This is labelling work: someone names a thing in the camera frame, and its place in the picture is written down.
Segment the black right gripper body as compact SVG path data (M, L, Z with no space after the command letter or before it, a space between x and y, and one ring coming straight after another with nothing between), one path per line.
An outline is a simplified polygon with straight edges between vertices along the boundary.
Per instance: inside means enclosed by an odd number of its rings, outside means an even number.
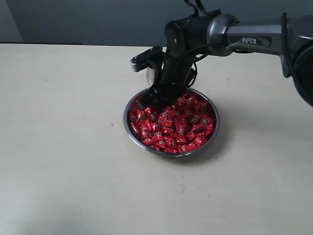
M195 58L195 54L174 58L166 52L148 59L156 74L146 94L146 104L169 105L185 94Z

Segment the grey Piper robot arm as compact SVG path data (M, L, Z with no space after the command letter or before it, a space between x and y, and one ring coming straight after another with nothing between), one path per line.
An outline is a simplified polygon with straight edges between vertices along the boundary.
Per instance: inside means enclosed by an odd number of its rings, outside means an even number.
M154 70L154 81L139 100L143 110L171 105L187 92L197 76L196 63L211 56L263 53L279 56L284 77L293 79L301 98L313 102L313 18L240 22L230 14L213 11L169 22L166 50L153 47L132 59L134 71Z

